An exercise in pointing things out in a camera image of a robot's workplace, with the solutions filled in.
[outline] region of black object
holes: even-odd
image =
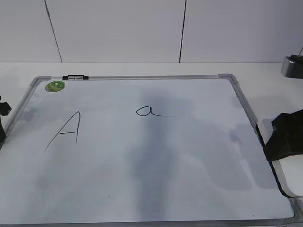
[[[67,80],[67,79],[82,80],[82,79],[89,79],[89,77],[84,76],[84,75],[68,75],[68,76],[63,76],[62,79],[63,80]]]
[[[303,154],[303,109],[282,113],[271,124],[274,132],[263,147],[268,161]]]
[[[8,103],[0,103],[0,116],[7,116],[11,111],[11,107]],[[0,118],[0,144],[4,142],[6,138],[5,131],[2,127],[1,118]]]
[[[281,73],[289,78],[303,79],[303,56],[291,55],[285,57]]]

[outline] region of whiteboard frame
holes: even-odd
[[[227,79],[235,93],[238,97],[250,123],[253,127],[256,136],[260,141],[260,135],[256,128],[257,126],[257,118],[254,115],[247,99],[245,98],[239,83],[236,77],[232,74],[218,74],[218,75],[184,75],[184,76],[113,76],[113,77],[89,77],[88,80],[144,80],[144,79]],[[29,100],[31,99],[34,91],[36,90],[37,86],[42,81],[51,81],[51,80],[63,80],[62,77],[52,77],[52,76],[39,76],[36,77],[32,83],[26,94],[24,95],[23,99],[19,103],[16,111],[14,112],[13,116],[10,118],[9,122],[7,123],[4,131],[7,136],[9,136],[10,132],[14,128],[15,124],[17,123],[20,115],[22,114],[24,108],[28,104]],[[83,81],[86,80],[79,79],[78,77],[73,77],[73,80]],[[303,203],[298,198],[288,198],[292,208],[294,210],[294,217],[293,218],[282,218],[282,219],[262,219],[262,220],[220,220],[220,221],[165,221],[165,222],[115,222],[115,223],[57,223],[57,224],[35,224],[36,227],[48,226],[48,227],[281,227],[287,226],[291,223],[303,223]],[[10,224],[11,227],[19,227],[19,226],[29,226],[32,224]]]

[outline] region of black clamp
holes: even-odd
[[[274,132],[263,147],[268,161],[303,154],[303,109],[282,113],[271,124]]]
[[[0,116],[7,116],[11,111],[11,107],[8,103],[0,103]],[[4,142],[6,138],[5,131],[2,127],[1,118],[0,118],[0,144]]]

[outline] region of metal object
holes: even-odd
[[[281,73],[289,78],[303,79],[303,46],[298,55],[285,57]]]

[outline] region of white wall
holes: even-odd
[[[181,62],[281,62],[303,45],[303,0],[187,0]]]
[[[47,0],[63,62],[179,62],[185,0]],[[281,62],[303,0],[187,0],[181,62]],[[0,0],[0,61],[60,62],[44,0]]]
[[[185,0],[48,0],[63,62],[178,62]]]
[[[0,0],[0,61],[61,62],[43,0]]]

